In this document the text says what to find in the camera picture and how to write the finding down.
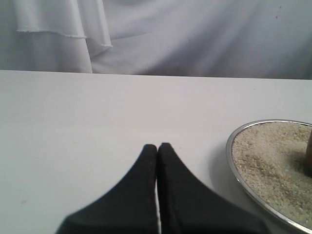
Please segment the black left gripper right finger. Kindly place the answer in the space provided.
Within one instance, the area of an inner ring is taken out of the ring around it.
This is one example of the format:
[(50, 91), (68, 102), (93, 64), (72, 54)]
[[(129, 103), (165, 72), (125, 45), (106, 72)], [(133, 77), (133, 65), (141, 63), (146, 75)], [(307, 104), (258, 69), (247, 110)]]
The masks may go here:
[(205, 186), (170, 143), (157, 153), (157, 193), (163, 234), (268, 234), (265, 222)]

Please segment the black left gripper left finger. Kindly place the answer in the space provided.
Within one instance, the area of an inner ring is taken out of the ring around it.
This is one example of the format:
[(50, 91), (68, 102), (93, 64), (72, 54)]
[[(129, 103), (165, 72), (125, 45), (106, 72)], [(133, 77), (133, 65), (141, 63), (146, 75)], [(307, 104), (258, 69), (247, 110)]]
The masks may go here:
[(157, 234), (157, 148), (144, 145), (128, 173), (92, 204), (67, 216), (58, 234)]

